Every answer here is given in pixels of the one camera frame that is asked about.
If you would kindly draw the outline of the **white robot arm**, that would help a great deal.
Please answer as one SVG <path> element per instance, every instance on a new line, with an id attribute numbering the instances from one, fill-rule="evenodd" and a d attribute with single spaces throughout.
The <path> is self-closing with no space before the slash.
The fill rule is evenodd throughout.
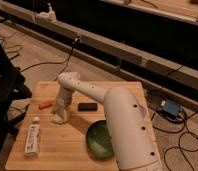
<path id="1" fill-rule="evenodd" d="M 77 72 L 61 73 L 53 105 L 52 121 L 68 119 L 66 108 L 78 91 L 103 105 L 109 134 L 120 171 L 162 171 L 152 139 L 146 130 L 144 114 L 133 93 L 123 87 L 101 88 L 80 80 Z"/>

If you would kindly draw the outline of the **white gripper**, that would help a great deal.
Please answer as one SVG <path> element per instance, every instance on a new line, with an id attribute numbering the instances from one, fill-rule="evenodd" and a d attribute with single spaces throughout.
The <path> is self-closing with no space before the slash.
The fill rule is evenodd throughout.
<path id="1" fill-rule="evenodd" d="M 53 113 L 62 111 L 61 114 L 64 123 L 67 123 L 70 120 L 70 112 L 66 110 L 66 108 L 72 103 L 72 94 L 72 90 L 61 87 L 52 107 Z"/>

